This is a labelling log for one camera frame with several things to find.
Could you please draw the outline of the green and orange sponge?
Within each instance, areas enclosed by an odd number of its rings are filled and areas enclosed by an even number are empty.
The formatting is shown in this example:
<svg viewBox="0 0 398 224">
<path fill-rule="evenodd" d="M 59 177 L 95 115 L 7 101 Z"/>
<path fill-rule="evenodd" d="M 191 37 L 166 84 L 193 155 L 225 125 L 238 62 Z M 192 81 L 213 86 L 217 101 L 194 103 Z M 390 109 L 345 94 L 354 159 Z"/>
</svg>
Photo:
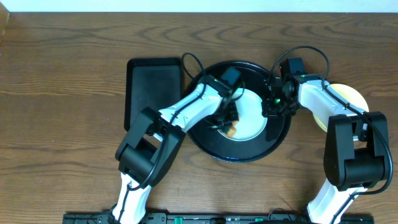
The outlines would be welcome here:
<svg viewBox="0 0 398 224">
<path fill-rule="evenodd" d="M 226 136 L 227 137 L 232 138 L 236 134 L 236 132 L 237 132 L 236 125 L 238 123 L 239 123 L 238 120 L 237 121 L 233 121 L 231 123 L 231 126 L 229 127 L 228 131 L 226 132 Z"/>
</svg>

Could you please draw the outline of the light blue plate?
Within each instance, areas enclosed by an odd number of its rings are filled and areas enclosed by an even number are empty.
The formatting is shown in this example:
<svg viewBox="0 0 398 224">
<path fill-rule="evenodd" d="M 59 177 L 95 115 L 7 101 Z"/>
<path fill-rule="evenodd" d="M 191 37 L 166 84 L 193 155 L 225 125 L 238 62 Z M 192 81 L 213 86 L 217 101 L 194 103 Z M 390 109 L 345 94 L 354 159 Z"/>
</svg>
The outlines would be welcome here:
<svg viewBox="0 0 398 224">
<path fill-rule="evenodd" d="M 255 92 L 243 88 L 238 88 L 233 96 L 239 97 L 236 101 L 239 115 L 239 123 L 236 125 L 237 132 L 232 138 L 226 136 L 229 128 L 218 130 L 218 132 L 232 141 L 254 139 L 265 129 L 267 124 L 267 118 L 262 115 L 262 99 Z"/>
</svg>

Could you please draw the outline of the yellow plate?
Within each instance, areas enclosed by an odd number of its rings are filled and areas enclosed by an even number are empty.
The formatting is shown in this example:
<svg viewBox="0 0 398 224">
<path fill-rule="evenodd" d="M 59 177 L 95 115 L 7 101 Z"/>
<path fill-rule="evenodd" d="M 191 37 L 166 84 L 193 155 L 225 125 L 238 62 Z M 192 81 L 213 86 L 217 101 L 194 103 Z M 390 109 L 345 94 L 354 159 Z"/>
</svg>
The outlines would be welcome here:
<svg viewBox="0 0 398 224">
<path fill-rule="evenodd" d="M 318 83 L 318 86 L 309 85 L 307 83 L 302 85 L 300 90 L 300 103 L 313 113 L 315 121 L 319 127 L 327 132 L 330 116 L 337 114 L 354 116 L 354 113 L 348 108 L 345 108 L 341 103 L 336 101 L 325 90 L 323 90 L 320 82 L 320 80 L 311 81 L 311 83 Z M 354 88 L 344 84 L 331 84 L 327 85 L 327 90 L 332 92 L 344 103 L 350 103 L 354 109 L 360 112 L 369 112 L 366 100 Z"/>
</svg>

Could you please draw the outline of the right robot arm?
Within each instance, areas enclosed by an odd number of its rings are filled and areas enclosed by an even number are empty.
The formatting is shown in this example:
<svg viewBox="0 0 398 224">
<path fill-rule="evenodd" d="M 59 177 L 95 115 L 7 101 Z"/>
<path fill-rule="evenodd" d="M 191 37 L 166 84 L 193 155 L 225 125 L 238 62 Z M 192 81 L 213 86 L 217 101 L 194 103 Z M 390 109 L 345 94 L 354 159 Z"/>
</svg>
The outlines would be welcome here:
<svg viewBox="0 0 398 224">
<path fill-rule="evenodd" d="M 386 117 L 351 104 L 318 74 L 271 77 L 264 116 L 292 116 L 304 107 L 326 126 L 326 181 L 307 205 L 312 223 L 339 223 L 360 195 L 376 195 L 392 182 L 393 162 Z"/>
</svg>

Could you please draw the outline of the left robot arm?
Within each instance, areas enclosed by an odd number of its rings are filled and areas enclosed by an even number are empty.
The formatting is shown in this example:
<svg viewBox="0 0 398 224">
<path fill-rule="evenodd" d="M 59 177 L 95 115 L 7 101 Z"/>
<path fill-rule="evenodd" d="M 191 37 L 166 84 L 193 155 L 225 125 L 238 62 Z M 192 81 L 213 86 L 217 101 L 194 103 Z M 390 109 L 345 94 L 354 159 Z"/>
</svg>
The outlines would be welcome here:
<svg viewBox="0 0 398 224">
<path fill-rule="evenodd" d="M 158 111 L 146 107 L 138 114 L 115 154 L 122 185 L 111 212 L 113 223 L 139 223 L 144 218 L 150 190 L 169 171 L 186 133 L 206 117 L 224 114 L 244 87 L 212 79 L 172 106 Z"/>
</svg>

